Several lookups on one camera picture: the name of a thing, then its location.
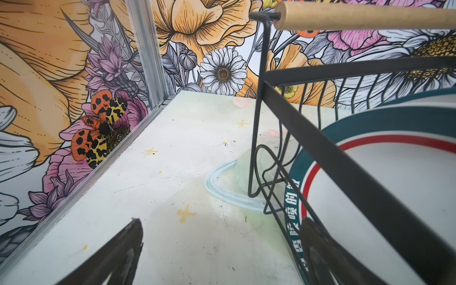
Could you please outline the green red rimmed white plate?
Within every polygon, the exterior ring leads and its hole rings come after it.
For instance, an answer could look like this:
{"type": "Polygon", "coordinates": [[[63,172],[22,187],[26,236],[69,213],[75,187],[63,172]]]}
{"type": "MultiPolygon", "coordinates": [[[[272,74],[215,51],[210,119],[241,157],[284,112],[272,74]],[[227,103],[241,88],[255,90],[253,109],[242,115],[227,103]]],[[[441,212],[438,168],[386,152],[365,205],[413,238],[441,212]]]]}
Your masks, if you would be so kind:
{"type": "Polygon", "coordinates": [[[384,285],[456,282],[456,111],[388,106],[314,131],[289,172],[287,240],[312,219],[384,285]]]}

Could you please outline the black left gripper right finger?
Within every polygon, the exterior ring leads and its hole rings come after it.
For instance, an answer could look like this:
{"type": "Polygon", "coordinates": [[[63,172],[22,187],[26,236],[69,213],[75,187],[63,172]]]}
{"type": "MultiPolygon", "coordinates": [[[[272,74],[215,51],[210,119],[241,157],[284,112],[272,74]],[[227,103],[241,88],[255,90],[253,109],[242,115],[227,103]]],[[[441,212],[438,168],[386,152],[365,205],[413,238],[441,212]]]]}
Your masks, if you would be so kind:
{"type": "Polygon", "coordinates": [[[310,218],[304,218],[302,221],[300,240],[306,261],[304,273],[311,285],[383,285],[385,283],[310,218]]]}

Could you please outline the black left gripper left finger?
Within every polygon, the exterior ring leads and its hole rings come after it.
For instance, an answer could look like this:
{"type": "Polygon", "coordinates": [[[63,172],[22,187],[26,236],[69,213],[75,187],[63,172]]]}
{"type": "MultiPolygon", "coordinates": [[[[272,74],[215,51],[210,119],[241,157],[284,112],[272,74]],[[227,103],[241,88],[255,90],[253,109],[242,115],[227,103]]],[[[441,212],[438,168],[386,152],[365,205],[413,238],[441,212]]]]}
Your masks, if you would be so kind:
{"type": "Polygon", "coordinates": [[[131,285],[143,247],[143,227],[134,218],[59,285],[131,285]]]}

